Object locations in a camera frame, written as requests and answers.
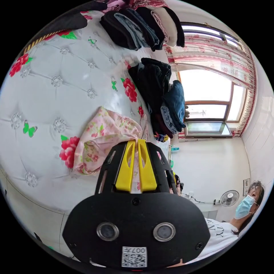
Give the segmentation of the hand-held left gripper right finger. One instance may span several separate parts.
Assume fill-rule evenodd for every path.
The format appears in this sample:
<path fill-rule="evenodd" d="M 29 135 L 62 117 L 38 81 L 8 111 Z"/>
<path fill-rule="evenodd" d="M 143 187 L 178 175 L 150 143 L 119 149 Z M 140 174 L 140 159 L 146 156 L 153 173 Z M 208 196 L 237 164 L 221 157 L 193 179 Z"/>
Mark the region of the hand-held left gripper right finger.
<path fill-rule="evenodd" d="M 140 190 L 142 192 L 155 191 L 157 188 L 157 182 L 145 140 L 138 140 L 138 166 Z"/>

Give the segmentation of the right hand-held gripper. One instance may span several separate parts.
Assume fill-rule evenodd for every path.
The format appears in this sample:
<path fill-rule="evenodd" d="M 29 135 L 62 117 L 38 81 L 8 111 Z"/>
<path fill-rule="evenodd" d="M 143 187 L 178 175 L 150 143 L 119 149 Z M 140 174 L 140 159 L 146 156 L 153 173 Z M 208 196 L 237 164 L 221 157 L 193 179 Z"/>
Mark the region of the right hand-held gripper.
<path fill-rule="evenodd" d="M 181 182 L 179 176 L 175 174 L 172 170 L 166 170 L 166 178 L 168 181 L 169 192 L 171 194 L 178 194 L 181 196 L 184 183 Z"/>

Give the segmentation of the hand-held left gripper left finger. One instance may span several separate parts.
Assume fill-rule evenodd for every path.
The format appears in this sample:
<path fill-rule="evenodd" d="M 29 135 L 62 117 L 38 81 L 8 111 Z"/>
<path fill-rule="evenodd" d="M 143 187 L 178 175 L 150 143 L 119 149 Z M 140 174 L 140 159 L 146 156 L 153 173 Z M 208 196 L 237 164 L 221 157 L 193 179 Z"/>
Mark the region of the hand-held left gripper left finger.
<path fill-rule="evenodd" d="M 135 141 L 125 144 L 115 187 L 118 191 L 131 191 L 135 157 Z"/>

